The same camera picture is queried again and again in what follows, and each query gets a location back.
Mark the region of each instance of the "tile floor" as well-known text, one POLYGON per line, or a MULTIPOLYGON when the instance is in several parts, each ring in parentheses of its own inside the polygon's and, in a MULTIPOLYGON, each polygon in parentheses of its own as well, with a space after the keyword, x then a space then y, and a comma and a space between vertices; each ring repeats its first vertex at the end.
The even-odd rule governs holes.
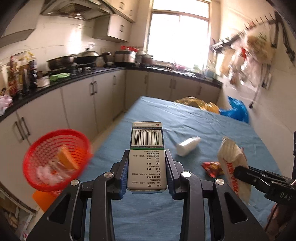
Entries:
MULTIPOLYGON (((93 148, 93 152, 96 152, 100 146, 102 145, 102 143, 107 139, 107 137, 109 136, 109 134, 111 133, 111 131, 118 125, 118 123, 122 120, 122 118, 124 117, 125 113, 121 113, 113 122, 112 124, 103 132, 100 133, 93 141, 92 141, 92 148, 93 148)), ((38 222, 38 220, 42 217, 42 215, 44 214, 44 212, 42 211, 41 208, 37 207, 38 211, 35 217, 33 217, 27 227, 27 231, 28 233, 31 232, 31 230, 33 229, 33 227, 35 226, 35 224, 38 222)))

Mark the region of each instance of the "blue plastic bag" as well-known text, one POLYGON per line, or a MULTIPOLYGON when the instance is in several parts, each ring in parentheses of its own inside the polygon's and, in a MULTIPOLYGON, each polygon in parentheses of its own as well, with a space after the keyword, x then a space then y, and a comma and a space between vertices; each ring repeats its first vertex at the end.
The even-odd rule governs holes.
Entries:
POLYGON ((243 121, 245 123, 249 123, 249 114, 246 106, 241 100, 237 100, 235 98, 231 98, 228 96, 229 104, 232 109, 230 110, 222 110, 219 109, 221 115, 228 116, 230 118, 236 119, 238 121, 243 121))

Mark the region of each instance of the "paper bag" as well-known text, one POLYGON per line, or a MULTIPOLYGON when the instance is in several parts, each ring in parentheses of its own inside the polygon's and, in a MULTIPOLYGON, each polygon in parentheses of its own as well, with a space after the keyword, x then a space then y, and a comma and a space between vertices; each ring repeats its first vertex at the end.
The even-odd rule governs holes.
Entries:
POLYGON ((237 166, 249 168, 243 149, 239 148, 233 140, 223 137, 217 157, 229 186, 241 200, 248 204, 251 195, 251 185, 236 179, 233 175, 234 169, 237 166))

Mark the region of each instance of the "window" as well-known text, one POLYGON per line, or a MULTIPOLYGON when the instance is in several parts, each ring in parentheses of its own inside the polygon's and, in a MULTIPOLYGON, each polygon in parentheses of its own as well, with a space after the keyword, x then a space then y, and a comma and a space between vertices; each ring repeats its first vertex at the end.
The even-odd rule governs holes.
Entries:
POLYGON ((154 0, 148 54, 154 60, 202 69, 207 63, 209 3, 154 0))

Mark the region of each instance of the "hanging black strap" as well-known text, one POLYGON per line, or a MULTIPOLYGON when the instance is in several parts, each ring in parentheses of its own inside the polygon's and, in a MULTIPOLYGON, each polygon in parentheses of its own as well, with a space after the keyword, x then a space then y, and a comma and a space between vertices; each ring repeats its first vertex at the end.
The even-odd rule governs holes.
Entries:
POLYGON ((294 166, 292 172, 292 179, 296 179, 296 132, 294 132, 294 166))

